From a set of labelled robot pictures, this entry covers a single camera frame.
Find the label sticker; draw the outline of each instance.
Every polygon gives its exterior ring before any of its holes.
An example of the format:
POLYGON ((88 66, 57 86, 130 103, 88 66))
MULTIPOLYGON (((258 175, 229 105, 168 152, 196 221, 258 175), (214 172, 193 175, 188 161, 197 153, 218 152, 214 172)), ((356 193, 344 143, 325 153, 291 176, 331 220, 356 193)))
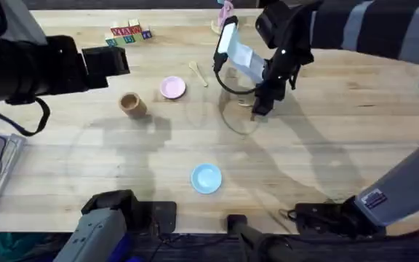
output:
POLYGON ((362 203, 368 207, 369 210, 383 204, 386 200, 386 195, 379 189, 371 191, 361 199, 362 203))

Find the pink plate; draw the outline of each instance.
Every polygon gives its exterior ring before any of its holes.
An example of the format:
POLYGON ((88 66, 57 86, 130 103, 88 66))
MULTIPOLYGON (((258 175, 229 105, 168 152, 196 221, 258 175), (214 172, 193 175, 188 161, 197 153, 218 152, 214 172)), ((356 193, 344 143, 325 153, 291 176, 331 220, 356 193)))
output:
POLYGON ((165 98, 176 99, 185 93, 185 82, 177 76, 169 76, 161 82, 161 94, 165 98))

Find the wooden spoon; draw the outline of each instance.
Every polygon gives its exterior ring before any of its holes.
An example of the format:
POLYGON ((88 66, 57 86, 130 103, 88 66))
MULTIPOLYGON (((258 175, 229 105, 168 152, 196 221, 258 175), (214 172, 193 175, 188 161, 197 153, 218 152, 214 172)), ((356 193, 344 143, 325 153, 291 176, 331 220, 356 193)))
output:
POLYGON ((208 87, 208 83, 206 82, 206 80, 204 80, 203 76, 200 73, 200 70, 198 69, 198 65, 196 64, 195 61, 191 61, 188 64, 188 67, 193 70, 193 72, 195 72, 195 74, 198 76, 198 78, 200 79, 201 83, 203 84, 204 87, 208 87))

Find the wooden cup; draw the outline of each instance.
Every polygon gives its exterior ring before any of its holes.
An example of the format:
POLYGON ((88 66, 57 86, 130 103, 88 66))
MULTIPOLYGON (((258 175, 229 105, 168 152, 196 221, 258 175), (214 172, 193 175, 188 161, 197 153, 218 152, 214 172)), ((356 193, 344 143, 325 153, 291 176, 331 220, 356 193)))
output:
POLYGON ((146 105, 136 93, 127 93, 119 100, 121 110, 132 118, 140 118, 146 115, 146 105))

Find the small plate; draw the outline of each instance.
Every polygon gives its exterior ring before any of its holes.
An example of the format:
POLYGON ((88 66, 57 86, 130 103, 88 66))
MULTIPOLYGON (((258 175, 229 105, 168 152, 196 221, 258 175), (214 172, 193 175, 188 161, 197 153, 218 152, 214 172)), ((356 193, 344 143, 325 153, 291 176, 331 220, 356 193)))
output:
POLYGON ((192 172, 190 182, 201 194, 211 194, 217 191, 223 182, 221 170, 213 164, 201 164, 192 172))
POLYGON ((177 99, 185 93, 185 82, 177 76, 169 76, 161 82, 161 94, 165 98, 177 99))

